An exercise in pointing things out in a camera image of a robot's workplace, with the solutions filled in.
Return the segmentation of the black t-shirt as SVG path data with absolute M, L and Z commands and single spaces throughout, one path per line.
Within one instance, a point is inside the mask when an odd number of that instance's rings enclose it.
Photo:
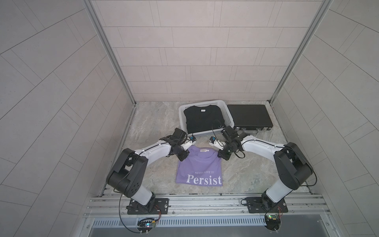
M 184 110 L 188 133 L 197 133 L 225 127 L 221 109 L 216 105 L 191 106 Z

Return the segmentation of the purple t-shirt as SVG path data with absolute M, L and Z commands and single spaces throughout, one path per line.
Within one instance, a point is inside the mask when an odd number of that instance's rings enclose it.
M 179 162 L 176 176 L 177 184 L 204 187 L 222 187 L 222 159 L 211 148 L 191 146 L 189 155 Z

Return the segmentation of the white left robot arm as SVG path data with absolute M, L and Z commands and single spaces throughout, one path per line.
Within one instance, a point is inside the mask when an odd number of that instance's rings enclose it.
M 176 155 L 182 162 L 196 138 L 176 128 L 172 135 L 140 150 L 124 149 L 110 169 L 106 183 L 115 191 L 137 202 L 146 212 L 155 209 L 155 194 L 142 185 L 148 165 L 163 157 Z

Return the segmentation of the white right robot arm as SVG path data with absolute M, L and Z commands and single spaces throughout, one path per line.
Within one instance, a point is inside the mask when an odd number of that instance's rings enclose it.
M 262 194 L 262 206 L 265 210 L 274 207 L 314 174 L 313 167 L 295 143 L 270 143 L 244 132 L 239 134 L 230 126 L 224 128 L 221 134 L 226 141 L 211 137 L 209 142 L 219 149 L 219 158 L 228 161 L 232 154 L 251 152 L 275 163 L 278 180 Z

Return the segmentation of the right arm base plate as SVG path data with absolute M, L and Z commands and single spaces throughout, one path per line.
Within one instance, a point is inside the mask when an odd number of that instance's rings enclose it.
M 274 203 L 268 197 L 246 197 L 241 205 L 248 208 L 249 213 L 287 213 L 288 207 L 284 199 Z

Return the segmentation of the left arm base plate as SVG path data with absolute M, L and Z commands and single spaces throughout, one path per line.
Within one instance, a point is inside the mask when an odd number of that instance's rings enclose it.
M 135 200 L 131 200 L 126 207 L 128 215 L 150 215 L 150 214 L 167 214 L 169 207 L 168 198 L 155 198 L 147 205 L 142 205 Z

